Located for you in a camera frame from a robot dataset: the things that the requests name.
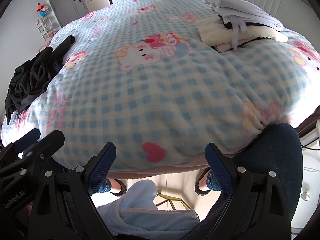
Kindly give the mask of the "black sandal left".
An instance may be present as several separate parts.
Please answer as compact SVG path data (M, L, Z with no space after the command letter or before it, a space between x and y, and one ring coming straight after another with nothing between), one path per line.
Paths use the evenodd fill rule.
M116 197L121 197L127 192L126 185L119 179L105 179L106 189L105 192L110 192Z

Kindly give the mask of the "gold metal stool frame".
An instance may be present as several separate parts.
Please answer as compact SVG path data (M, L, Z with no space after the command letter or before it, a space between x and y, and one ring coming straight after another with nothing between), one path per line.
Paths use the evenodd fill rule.
M177 211L177 210L192 210L192 208L179 197L173 197L162 193L157 193L156 195L156 206L160 207L167 205L167 210Z

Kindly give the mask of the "black sandal right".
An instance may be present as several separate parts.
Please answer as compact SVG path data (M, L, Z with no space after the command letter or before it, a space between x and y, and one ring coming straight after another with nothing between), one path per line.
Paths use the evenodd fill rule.
M205 196L210 193L212 190L207 185L207 178L210 172L210 168L206 168L197 179L195 183L195 193L199 196Z

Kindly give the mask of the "Hello Kitty checkered blanket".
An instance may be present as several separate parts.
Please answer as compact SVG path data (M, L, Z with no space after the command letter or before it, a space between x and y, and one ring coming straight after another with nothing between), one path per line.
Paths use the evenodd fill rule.
M210 142L236 154L270 124L298 127L319 106L319 53L289 29L217 52L196 26L213 15L204 1L124 0L67 24L51 43L75 38L62 69L4 122L3 144L58 129L67 168L112 142L112 172L168 173L201 168Z

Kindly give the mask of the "folded pink garment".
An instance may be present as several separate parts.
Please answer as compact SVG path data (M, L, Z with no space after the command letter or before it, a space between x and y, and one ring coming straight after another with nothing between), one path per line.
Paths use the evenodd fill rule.
M236 44L236 48L242 46L243 44L246 44L248 42L251 42L253 41L253 38L250 38L250 39L245 39L245 40L238 40L237 44ZM216 50L218 53L223 53L223 52L226 52L226 51L229 51L229 50L233 50L234 47L232 45L232 42L229 42L229 43L222 43L222 44L219 44L219 45L216 45L216 46L212 46L212 48L214 50Z

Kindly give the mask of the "light blue towel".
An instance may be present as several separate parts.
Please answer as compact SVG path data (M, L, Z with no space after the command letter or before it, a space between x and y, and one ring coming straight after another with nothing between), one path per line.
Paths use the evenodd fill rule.
M157 193L153 181L141 180L118 200L97 207L97 211L114 236L181 239L199 225L194 210L159 210L153 202Z

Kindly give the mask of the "black clothes pile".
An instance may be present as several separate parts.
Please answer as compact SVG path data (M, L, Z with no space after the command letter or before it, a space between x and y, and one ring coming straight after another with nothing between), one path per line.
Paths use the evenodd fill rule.
M55 49L46 47L15 69L5 98L7 124L12 113L22 113L47 90L49 83L62 69L63 57L74 42L75 37L69 35Z

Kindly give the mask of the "operator leg in jeans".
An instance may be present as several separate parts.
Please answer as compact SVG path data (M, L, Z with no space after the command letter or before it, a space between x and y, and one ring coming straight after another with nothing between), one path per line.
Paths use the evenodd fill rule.
M229 158L231 197L220 193L188 239L290 239L303 180L300 138L288 124L267 126Z

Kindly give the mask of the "black sandal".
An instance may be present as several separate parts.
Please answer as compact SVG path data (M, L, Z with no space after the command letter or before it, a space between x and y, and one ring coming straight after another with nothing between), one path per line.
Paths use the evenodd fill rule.
M127 192L126 185L119 179L105 179L106 189L105 192L110 192L116 197L121 197Z
M195 193L199 196L205 196L210 193L212 190L207 185L207 178L210 172L210 168L206 168L197 179L195 183Z

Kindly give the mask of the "white small shelf rack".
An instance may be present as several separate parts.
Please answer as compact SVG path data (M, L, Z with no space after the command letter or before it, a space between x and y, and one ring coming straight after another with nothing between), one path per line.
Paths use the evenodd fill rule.
M40 35L44 39L44 41L46 43L51 42L51 40L53 39L53 37L56 33L56 30L55 30L50 18L42 17L36 21L35 25L36 25Z

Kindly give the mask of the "red blue toy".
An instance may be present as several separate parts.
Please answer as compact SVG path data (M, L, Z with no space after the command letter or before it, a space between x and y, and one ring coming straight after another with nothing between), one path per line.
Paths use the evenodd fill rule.
M37 12L40 14L41 17L46 17L50 12L50 9L45 4L38 3Z

